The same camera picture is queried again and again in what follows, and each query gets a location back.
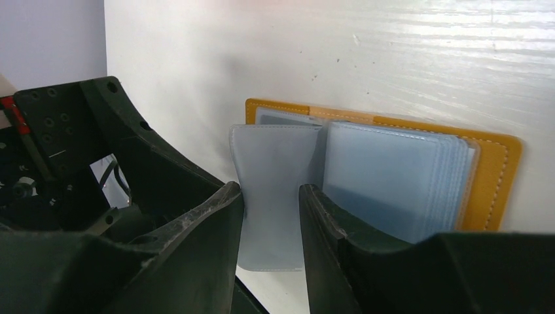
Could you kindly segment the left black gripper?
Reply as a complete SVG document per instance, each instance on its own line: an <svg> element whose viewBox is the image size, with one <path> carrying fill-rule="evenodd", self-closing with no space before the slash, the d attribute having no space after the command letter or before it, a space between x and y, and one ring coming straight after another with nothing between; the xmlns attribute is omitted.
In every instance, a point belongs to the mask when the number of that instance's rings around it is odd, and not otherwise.
<svg viewBox="0 0 555 314"><path fill-rule="evenodd" d="M2 230L128 236L130 201L110 204L112 184L165 224L224 183L154 131L116 77L1 97Z"/></svg>

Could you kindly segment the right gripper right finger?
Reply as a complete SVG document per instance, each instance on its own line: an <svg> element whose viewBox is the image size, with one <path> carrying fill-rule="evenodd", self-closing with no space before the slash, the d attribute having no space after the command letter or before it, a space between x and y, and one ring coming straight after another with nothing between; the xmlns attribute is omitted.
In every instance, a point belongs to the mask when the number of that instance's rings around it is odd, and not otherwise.
<svg viewBox="0 0 555 314"><path fill-rule="evenodd" d="M554 236L439 233L415 244L299 190L312 313L553 313Z"/></svg>

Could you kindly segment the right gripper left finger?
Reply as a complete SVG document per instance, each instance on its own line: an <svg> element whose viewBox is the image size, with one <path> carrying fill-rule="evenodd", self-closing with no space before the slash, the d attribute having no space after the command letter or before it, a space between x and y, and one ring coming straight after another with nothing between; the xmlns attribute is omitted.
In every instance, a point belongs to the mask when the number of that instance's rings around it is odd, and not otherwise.
<svg viewBox="0 0 555 314"><path fill-rule="evenodd" d="M229 182L129 244L75 232L1 233L2 313L229 313L243 222Z"/></svg>

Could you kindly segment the yellow leather card holder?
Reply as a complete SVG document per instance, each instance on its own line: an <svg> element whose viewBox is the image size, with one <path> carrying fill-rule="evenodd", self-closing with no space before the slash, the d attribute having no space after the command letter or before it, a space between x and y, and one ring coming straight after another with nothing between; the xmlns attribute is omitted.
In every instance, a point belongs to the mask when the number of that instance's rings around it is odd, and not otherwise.
<svg viewBox="0 0 555 314"><path fill-rule="evenodd" d="M502 133L255 98L229 139L245 200L238 265L249 271L303 268L303 184L409 243L496 231L523 152Z"/></svg>

